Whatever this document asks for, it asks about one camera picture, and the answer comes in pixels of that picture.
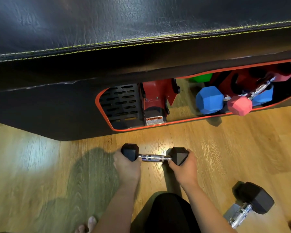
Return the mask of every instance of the storage compartment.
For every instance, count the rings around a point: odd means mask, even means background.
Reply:
[[[291,62],[235,67],[102,91],[96,105],[116,131],[237,114],[291,97]]]

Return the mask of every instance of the warning label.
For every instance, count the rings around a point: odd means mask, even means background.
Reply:
[[[146,118],[146,125],[155,125],[155,124],[161,124],[164,123],[163,116],[157,116],[157,117],[151,117]]]

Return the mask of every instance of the black metal grate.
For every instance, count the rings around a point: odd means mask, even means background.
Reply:
[[[144,125],[138,84],[109,88],[101,95],[99,102],[113,128]]]

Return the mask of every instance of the seam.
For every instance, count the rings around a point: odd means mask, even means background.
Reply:
[[[240,27],[232,27],[232,28],[222,28],[222,29],[215,29],[215,30],[197,31],[197,32],[190,32],[190,33],[175,33],[175,34],[166,34],[166,35],[150,36],[150,37],[142,37],[142,38],[134,38],[134,39],[122,39],[122,40],[116,40],[116,41],[110,41],[110,42],[89,43],[89,44],[81,44],[81,45],[76,45],[76,46],[65,46],[65,47],[45,49],[45,50],[32,50],[32,51],[23,51],[23,52],[15,52],[15,53],[6,53],[6,54],[0,54],[0,56],[37,53],[37,52],[44,52],[44,51],[51,51],[51,50],[64,50],[64,49],[70,49],[70,48],[75,48],[75,47],[94,46],[94,45],[107,44],[107,43],[119,43],[119,42],[126,42],[126,41],[132,41],[132,40],[144,40],[144,39],[162,38],[162,37],[186,36],[186,35],[191,35],[191,34],[215,33],[215,32],[221,32],[221,31],[226,32],[226,31],[240,30],[240,29],[246,29],[246,28],[252,28],[252,27],[262,27],[262,26],[268,26],[268,25],[274,25],[274,24],[280,24],[280,23],[291,23],[291,20],[272,22],[272,23],[262,23],[262,24],[255,24],[255,25],[247,25],[247,26],[240,26]]]
[[[123,46],[111,46],[111,47],[103,47],[103,48],[88,49],[88,50],[78,50],[78,51],[66,52],[66,53],[59,53],[59,54],[53,54],[53,55],[42,55],[42,56],[27,57],[27,58],[20,58],[20,59],[0,60],[0,62],[39,59],[39,58],[46,58],[46,57],[51,57],[51,56],[70,55],[70,54],[87,52],[87,51],[113,49],[113,48],[121,48],[121,47],[128,47],[128,46],[140,46],[140,45],[156,44],[156,43],[172,43],[172,42],[181,42],[181,41],[194,40],[194,39],[207,39],[207,38],[225,37],[225,36],[239,35],[239,34],[245,34],[245,33],[264,32],[264,31],[277,30],[277,29],[285,29],[285,28],[291,28],[291,26],[279,27],[279,28],[260,29],[260,30],[252,30],[252,31],[246,31],[246,32],[229,33],[229,34],[214,35],[214,36],[205,36],[205,37],[189,38],[189,39],[176,39],[176,40],[166,40],[166,41],[158,41],[158,42],[149,42],[149,43],[128,44],[128,45],[123,45]]]

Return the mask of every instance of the black dumbbell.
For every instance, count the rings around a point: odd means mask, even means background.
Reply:
[[[251,182],[241,183],[234,192],[236,198],[243,202],[243,206],[228,222],[234,229],[243,222],[251,210],[259,214],[265,214],[275,203],[262,187]]]
[[[173,147],[169,155],[148,155],[139,154],[139,147],[137,144],[124,144],[121,148],[122,154],[130,161],[135,161],[140,157],[147,162],[164,162],[172,160],[176,165],[181,165],[187,158],[189,152],[184,147]]]

